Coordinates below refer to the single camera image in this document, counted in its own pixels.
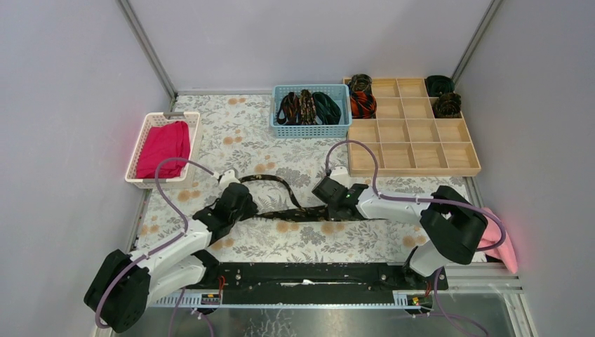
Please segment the dark floral necktie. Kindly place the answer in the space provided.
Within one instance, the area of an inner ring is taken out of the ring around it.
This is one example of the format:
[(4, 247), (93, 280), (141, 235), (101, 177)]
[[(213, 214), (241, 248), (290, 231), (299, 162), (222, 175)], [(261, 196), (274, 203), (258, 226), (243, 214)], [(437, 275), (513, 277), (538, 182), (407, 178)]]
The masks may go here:
[(356, 211), (346, 211), (346, 214), (340, 215), (338, 211), (332, 211), (328, 205), (303, 207), (295, 197), (295, 193), (291, 189), (286, 180), (279, 176), (257, 174), (251, 176), (244, 176), (239, 178), (240, 183), (247, 183), (256, 180), (269, 180), (281, 183), (287, 190), (288, 196), (295, 206), (294, 209), (286, 209), (280, 211), (269, 211), (256, 214), (254, 218), (261, 218), (267, 220), (282, 220), (290, 223), (305, 223), (305, 222), (323, 222), (323, 221), (359, 221), (365, 218)]

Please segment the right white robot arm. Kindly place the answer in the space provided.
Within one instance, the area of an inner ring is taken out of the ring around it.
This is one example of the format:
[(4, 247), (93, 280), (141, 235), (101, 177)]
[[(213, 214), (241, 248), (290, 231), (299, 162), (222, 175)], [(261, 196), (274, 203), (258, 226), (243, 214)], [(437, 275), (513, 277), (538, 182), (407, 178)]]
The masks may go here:
[(403, 282), (412, 289), (422, 288), (449, 263), (470, 264), (488, 226), (481, 212), (445, 185), (431, 194), (383, 193), (371, 185), (347, 187), (325, 177), (312, 192), (328, 207), (331, 220), (419, 223), (427, 242), (412, 250), (402, 271)]

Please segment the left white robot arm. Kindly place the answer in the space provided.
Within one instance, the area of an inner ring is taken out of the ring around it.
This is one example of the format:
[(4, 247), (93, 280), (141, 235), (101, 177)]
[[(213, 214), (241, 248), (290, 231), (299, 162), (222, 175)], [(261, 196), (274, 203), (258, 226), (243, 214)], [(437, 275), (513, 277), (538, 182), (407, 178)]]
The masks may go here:
[(182, 287), (212, 287), (218, 278), (212, 256), (198, 254), (227, 236), (233, 226), (258, 212), (249, 189), (230, 183), (216, 200), (180, 230), (147, 249), (109, 253), (83, 302), (102, 329), (122, 333), (132, 327), (156, 300)]

